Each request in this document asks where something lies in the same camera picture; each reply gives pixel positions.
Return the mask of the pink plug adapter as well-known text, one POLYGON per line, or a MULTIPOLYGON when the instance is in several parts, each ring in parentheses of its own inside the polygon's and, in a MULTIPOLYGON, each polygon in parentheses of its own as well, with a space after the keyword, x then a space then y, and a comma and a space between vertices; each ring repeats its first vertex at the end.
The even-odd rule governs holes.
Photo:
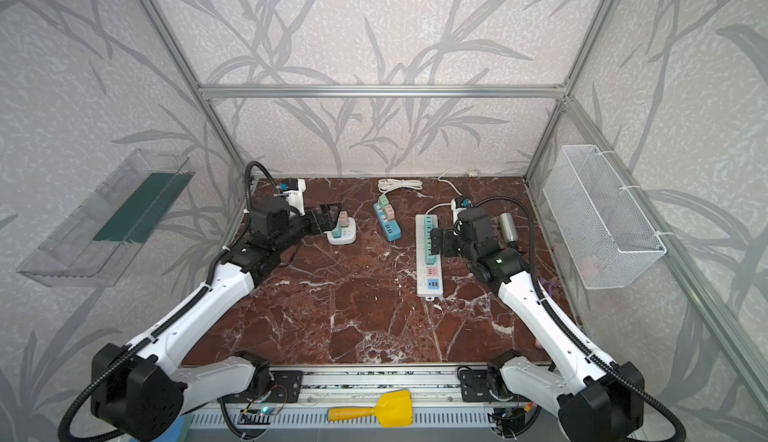
POLYGON ((394 208, 393 208, 393 206, 391 204, 387 204, 384 207, 384 212, 385 212, 386 218, 388 220, 394 220, 395 219, 395 211, 394 211, 394 208))
POLYGON ((339 214, 338 225, 342 228, 349 226, 349 216, 346 211, 342 211, 339 214))

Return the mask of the white square power strip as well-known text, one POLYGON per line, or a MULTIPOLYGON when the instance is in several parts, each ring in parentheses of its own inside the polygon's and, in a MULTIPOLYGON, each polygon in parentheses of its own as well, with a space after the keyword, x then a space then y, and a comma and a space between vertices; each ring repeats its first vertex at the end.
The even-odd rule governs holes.
POLYGON ((348 245, 356 242, 357 238, 357 224, 354 218, 349 218, 349 226, 342 228, 342 236, 340 238, 334 238, 332 236, 332 230, 326 232, 326 238, 332 245, 348 245))

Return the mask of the white long power strip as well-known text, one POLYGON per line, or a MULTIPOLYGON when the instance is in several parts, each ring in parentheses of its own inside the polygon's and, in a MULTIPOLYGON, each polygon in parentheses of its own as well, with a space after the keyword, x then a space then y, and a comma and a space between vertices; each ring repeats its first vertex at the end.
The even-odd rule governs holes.
MULTIPOLYGON (((458 196, 459 194, 464 195, 462 192, 459 191, 459 189, 455 186, 453 182, 450 182, 445 178, 447 174, 450 174, 451 172, 456 172, 456 171, 458 171, 458 168, 452 167, 446 170, 446 172, 443 172, 438 177, 438 180, 441 182, 448 183, 456 192, 456 196, 458 196)), ((419 297, 422 297, 427 301, 433 301, 436 298, 442 298, 444 295, 444 284, 443 284, 443 277, 442 277, 441 256, 436 255, 437 256, 436 263, 432 265, 427 265, 425 261, 425 255, 427 253, 425 242, 426 240, 428 240, 428 238, 425 237, 424 215, 430 214, 435 216, 435 219, 434 219, 435 223, 433 228, 436 228, 438 227, 438 217, 436 214, 433 213, 434 210, 440 207, 450 206, 450 202, 436 204, 436 206, 433 206, 432 208, 428 209, 424 214, 417 214, 415 216, 416 277, 417 277, 416 291, 419 297)))

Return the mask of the blue power strip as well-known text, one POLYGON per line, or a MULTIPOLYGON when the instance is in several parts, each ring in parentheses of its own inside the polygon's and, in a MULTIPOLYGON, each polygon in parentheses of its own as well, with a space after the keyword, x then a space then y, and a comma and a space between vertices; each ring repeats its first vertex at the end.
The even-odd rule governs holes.
MULTIPOLYGON (((390 194, 390 192, 394 192, 398 189, 420 191, 423 188, 423 182, 419 179, 383 178, 378 180, 377 187, 379 190, 379 196, 384 194, 388 198, 388 194, 390 194)), ((376 202, 374 202, 373 206, 375 216, 380 226, 382 227, 387 240, 394 242, 402 236, 400 226, 398 225, 396 219, 388 220, 386 218, 384 208, 382 208, 379 204, 378 198, 376 199, 376 202)))

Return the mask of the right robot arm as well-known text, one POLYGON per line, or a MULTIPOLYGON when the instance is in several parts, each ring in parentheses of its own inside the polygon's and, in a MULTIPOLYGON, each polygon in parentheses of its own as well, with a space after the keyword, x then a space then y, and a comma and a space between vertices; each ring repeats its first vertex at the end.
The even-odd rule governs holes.
POLYGON ((545 291, 537 275, 535 218, 528 221, 528 253, 519 249, 511 214, 500 215, 502 232, 481 202, 457 196, 450 203, 451 227, 428 233, 431 252, 461 257, 480 282, 510 308, 540 342, 553 371, 514 351, 489 364, 496 394, 522 395, 557 417, 570 441, 630 441, 652 408, 673 428, 672 441, 684 441, 682 421, 645 390, 645 379, 632 363, 620 364, 600 349, 545 291))

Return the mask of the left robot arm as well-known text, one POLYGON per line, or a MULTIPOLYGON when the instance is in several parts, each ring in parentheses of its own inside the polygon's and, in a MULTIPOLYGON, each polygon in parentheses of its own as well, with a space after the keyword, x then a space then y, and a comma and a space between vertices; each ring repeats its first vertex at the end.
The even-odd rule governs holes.
POLYGON ((267 392, 270 364, 259 356, 240 353, 196 368, 183 368, 182 362, 233 305, 280 265, 287 249, 307 236, 334 230, 343 208, 338 202, 306 206, 305 180, 279 183, 255 160, 246 165, 244 183, 244 216, 234 240, 213 257, 198 288, 167 315, 125 345, 109 343, 97 352, 89 385, 62 416, 59 440, 76 440, 71 427, 85 404, 113 428, 97 440, 127 434, 153 441, 179 416, 214 399, 267 392))

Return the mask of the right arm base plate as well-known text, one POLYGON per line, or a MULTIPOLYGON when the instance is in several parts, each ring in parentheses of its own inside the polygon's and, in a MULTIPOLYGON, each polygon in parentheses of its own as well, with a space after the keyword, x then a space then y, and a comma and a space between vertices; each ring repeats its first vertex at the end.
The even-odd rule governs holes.
POLYGON ((460 365, 456 369, 463 402, 502 402, 501 379, 495 369, 460 365))

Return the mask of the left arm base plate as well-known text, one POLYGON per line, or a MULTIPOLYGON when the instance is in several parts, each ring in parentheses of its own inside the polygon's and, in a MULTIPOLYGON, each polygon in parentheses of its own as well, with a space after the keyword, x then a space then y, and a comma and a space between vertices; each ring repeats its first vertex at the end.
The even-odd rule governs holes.
POLYGON ((301 370, 276 370, 269 374, 257 374, 241 396, 248 402, 297 403, 303 375, 301 370))

